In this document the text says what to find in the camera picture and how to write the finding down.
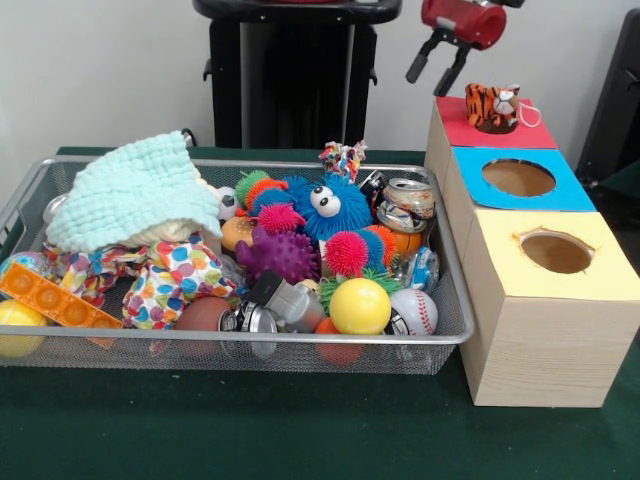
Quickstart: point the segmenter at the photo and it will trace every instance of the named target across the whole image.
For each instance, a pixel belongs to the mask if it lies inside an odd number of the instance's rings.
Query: tiger plush toy
[[[467,85],[469,125],[483,132],[508,133],[518,126],[519,86],[487,88],[477,83]]]

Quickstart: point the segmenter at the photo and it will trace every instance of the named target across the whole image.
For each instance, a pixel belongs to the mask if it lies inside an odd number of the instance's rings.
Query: brown ball
[[[175,330],[201,330],[217,332],[220,317],[231,310],[224,298],[204,297],[191,303],[178,318]],[[217,341],[180,340],[180,347],[189,356],[204,357],[218,350]]]

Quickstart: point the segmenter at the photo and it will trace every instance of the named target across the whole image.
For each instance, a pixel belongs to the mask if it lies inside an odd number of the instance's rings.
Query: wooden box
[[[476,405],[603,404],[640,326],[640,280],[599,213],[477,211],[463,270]]]
[[[477,328],[476,405],[602,405],[640,324],[640,280],[542,125],[488,135],[437,99],[432,170]]]

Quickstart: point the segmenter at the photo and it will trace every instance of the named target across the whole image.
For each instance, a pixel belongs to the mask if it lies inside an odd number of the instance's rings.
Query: baseball
[[[404,319],[409,335],[433,335],[438,326],[438,308],[421,290],[405,288],[391,295],[391,308]]]

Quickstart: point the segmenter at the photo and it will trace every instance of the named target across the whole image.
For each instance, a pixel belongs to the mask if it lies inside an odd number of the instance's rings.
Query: silicone fidget toy
[[[17,263],[0,280],[0,290],[64,327],[122,328],[118,319]],[[89,340],[104,348],[114,341]]]

